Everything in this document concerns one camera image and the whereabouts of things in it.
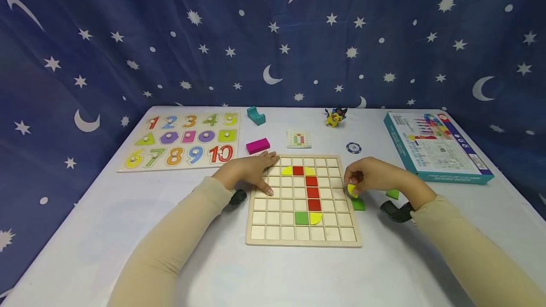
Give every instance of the hand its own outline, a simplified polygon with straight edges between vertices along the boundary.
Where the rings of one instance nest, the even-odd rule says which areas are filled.
[[[263,151],[258,156],[233,159],[225,163],[212,175],[218,179],[226,189],[232,190],[238,181],[246,181],[256,185],[263,193],[272,196],[273,190],[263,180],[263,171],[279,161],[277,152]]]

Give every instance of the pikachu figure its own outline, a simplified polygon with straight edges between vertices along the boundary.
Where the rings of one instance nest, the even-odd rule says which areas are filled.
[[[326,125],[331,125],[332,128],[337,127],[337,124],[341,122],[341,120],[345,119],[345,113],[347,113],[347,108],[342,109],[341,106],[338,106],[337,108],[332,109],[332,113],[330,114],[327,109],[324,110],[326,114],[328,115],[326,119]]]

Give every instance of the red square tile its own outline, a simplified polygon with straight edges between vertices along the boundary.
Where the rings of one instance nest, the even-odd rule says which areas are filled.
[[[319,199],[308,199],[309,211],[321,211]]]
[[[307,186],[318,186],[317,177],[305,177],[305,184]]]
[[[304,175],[304,167],[292,166],[292,173],[294,173],[294,175]]]
[[[308,198],[319,198],[319,188],[307,188]]]

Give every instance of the toy box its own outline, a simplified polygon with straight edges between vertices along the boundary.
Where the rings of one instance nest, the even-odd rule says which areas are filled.
[[[424,181],[484,185],[494,176],[445,114],[387,113],[406,170]]]

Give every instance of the pink wooden block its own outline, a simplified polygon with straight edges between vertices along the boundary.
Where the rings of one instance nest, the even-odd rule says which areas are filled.
[[[254,142],[246,144],[248,154],[254,154],[270,148],[269,141],[266,138],[256,140]]]

